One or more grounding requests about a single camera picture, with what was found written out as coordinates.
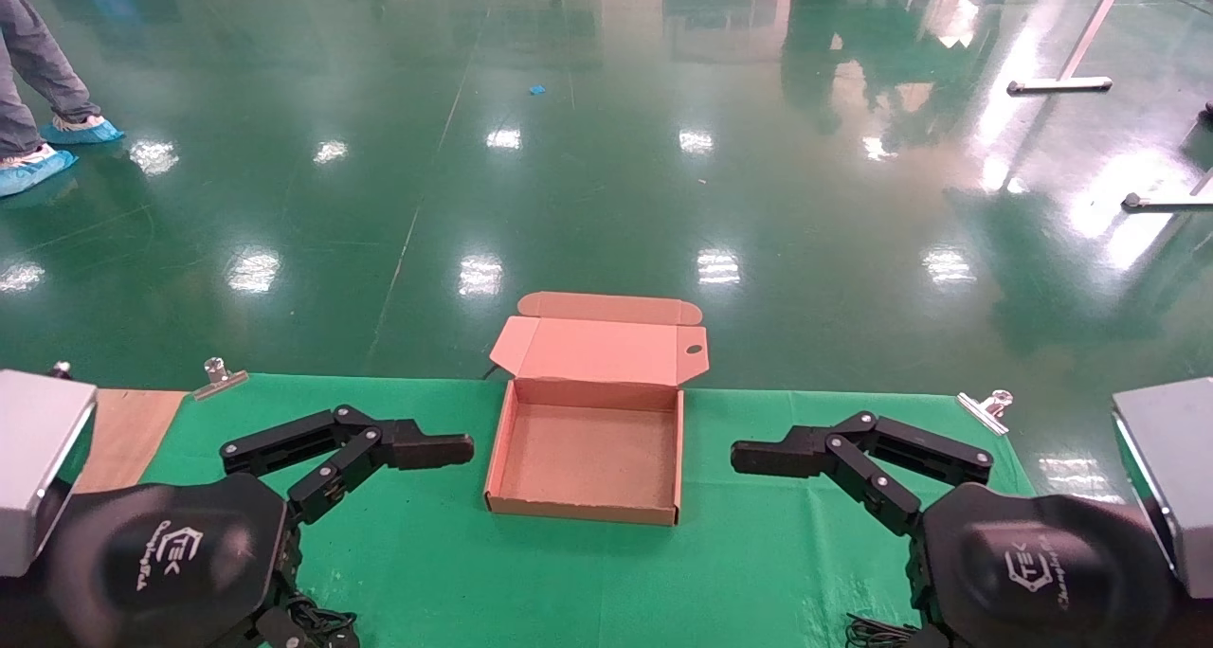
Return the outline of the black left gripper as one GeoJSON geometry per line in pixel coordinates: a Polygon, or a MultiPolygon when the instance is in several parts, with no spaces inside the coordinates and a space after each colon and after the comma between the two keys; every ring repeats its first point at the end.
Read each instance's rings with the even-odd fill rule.
{"type": "Polygon", "coordinates": [[[73,495],[25,575],[2,579],[2,644],[321,647],[286,519],[247,474],[73,495]]]}

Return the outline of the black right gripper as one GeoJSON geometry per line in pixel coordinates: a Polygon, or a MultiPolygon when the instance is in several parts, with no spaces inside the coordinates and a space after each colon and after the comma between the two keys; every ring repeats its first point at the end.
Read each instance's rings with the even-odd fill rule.
{"type": "Polygon", "coordinates": [[[1152,647],[1179,604],[1144,515],[1089,498],[957,487],[907,551],[906,647],[1152,647]]]}

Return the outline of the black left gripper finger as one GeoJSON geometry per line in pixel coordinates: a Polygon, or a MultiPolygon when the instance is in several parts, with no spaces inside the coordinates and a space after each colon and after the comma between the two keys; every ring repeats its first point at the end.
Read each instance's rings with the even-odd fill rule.
{"type": "Polygon", "coordinates": [[[468,434],[427,434],[412,419],[378,420],[340,405],[227,440],[220,455],[224,474],[255,477],[320,459],[287,490],[291,524],[311,525],[380,468],[465,465],[474,457],[474,442],[468,434]]]}

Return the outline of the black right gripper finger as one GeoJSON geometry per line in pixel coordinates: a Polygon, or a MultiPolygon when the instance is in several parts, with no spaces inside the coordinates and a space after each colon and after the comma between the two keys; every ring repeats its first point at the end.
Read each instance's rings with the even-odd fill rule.
{"type": "Polygon", "coordinates": [[[792,426],[782,440],[731,445],[731,467],[738,474],[825,476],[888,532],[909,535],[922,518],[922,501],[881,462],[951,487],[985,485],[993,467],[987,450],[870,411],[835,426],[792,426]]]}

